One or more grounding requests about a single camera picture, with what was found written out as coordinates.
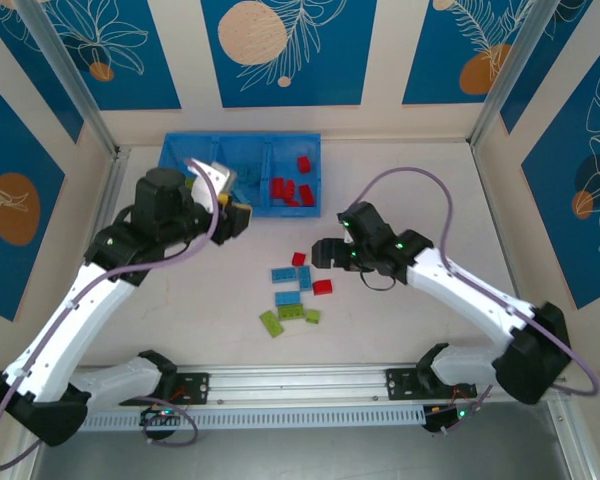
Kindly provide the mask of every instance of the blue plastic bin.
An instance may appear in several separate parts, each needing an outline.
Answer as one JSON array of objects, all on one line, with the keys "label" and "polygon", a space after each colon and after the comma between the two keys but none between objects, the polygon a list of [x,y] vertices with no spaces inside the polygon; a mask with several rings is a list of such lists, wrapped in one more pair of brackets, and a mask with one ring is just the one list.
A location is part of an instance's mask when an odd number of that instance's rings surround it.
[{"label": "blue plastic bin", "polygon": [[[298,170],[298,157],[307,156],[311,171]],[[235,170],[238,179],[232,194],[253,207],[256,217],[319,217],[321,204],[320,134],[317,133],[168,133],[160,155],[161,167],[176,168],[194,177],[185,159],[219,162]],[[299,187],[309,185],[316,204],[289,207],[270,195],[271,179],[282,177]]]}]

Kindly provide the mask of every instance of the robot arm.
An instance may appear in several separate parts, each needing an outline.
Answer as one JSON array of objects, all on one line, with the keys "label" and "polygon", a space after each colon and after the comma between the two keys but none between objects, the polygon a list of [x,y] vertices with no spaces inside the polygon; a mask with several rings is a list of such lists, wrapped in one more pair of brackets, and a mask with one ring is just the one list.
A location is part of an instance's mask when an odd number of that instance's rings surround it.
[{"label": "robot arm", "polygon": [[318,241],[312,249],[315,267],[377,271],[411,285],[462,314],[492,340],[489,348],[434,346],[418,364],[423,388],[499,383],[517,400],[535,404],[568,365],[570,358],[564,352],[513,314],[517,310],[534,319],[569,345],[564,317],[554,305],[538,308],[510,297],[453,262],[449,270],[430,240],[413,230],[395,235],[370,203],[356,203],[338,218],[345,228],[344,239]]},{"label": "robot arm", "polygon": [[[235,174],[218,164],[197,162],[210,177],[218,199],[202,182],[191,191],[185,176],[175,170],[150,170],[136,185],[135,202],[114,223],[99,232],[85,254],[84,264],[62,303],[31,345],[0,372],[0,402],[23,377],[7,411],[48,445],[73,435],[87,415],[137,396],[166,399],[175,389],[176,367],[163,356],[142,352],[124,365],[74,374],[78,363],[113,312],[140,286],[148,271],[121,274],[98,283],[76,305],[72,299],[91,282],[114,268],[164,259],[165,250],[188,244],[206,233],[213,202],[219,203],[219,222],[212,240],[221,245],[248,226],[250,207],[233,204],[228,191]],[[32,352],[67,307],[65,321],[36,362],[24,372]]]}]

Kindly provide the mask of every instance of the gray floor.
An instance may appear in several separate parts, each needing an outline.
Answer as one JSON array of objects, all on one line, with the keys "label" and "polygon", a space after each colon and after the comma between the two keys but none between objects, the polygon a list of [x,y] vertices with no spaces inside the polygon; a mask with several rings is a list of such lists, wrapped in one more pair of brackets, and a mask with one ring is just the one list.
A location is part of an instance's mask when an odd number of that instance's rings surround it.
[{"label": "gray floor", "polygon": [[140,434],[79,434],[45,448],[33,478],[204,480],[562,479],[544,407],[488,405],[447,438],[421,427],[203,432],[170,449]]}]

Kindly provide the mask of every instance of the green lego brick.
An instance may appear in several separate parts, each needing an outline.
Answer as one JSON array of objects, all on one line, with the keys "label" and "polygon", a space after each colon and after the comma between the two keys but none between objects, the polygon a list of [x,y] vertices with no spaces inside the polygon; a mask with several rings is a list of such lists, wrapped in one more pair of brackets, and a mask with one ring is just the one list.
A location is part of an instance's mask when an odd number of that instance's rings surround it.
[{"label": "green lego brick", "polygon": [[316,325],[320,323],[320,312],[317,310],[307,310],[307,322],[315,323]]},{"label": "green lego brick", "polygon": [[278,307],[278,318],[280,321],[304,318],[304,308],[301,303],[296,305],[283,305],[282,307]]},{"label": "green lego brick", "polygon": [[282,328],[282,325],[280,325],[280,322],[271,310],[268,310],[260,315],[260,320],[262,320],[264,328],[267,329],[273,338],[276,338],[278,335],[284,332],[284,328]]}]

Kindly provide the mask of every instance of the red lego brick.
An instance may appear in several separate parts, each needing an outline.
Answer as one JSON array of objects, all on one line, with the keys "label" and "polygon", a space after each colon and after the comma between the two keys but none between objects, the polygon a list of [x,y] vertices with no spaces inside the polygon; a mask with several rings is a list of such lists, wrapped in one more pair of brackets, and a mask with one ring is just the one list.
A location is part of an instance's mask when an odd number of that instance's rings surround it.
[{"label": "red lego brick", "polygon": [[271,179],[271,198],[284,198],[284,178],[276,177]]},{"label": "red lego brick", "polygon": [[298,170],[300,170],[300,173],[309,173],[311,171],[311,162],[309,162],[309,157],[306,155],[298,157]]},{"label": "red lego brick", "polygon": [[284,186],[284,201],[287,203],[293,202],[293,195],[296,193],[296,184],[293,180],[287,180]]},{"label": "red lego brick", "polygon": [[304,260],[307,256],[304,253],[295,252],[293,254],[293,258],[291,259],[291,265],[294,267],[301,267],[304,265]]},{"label": "red lego brick", "polygon": [[327,293],[333,293],[331,280],[318,280],[317,282],[313,282],[314,295],[326,295]]},{"label": "red lego brick", "polygon": [[313,192],[309,185],[300,185],[298,191],[300,192],[302,205],[305,207],[313,207],[316,204],[316,200],[313,198]]}]

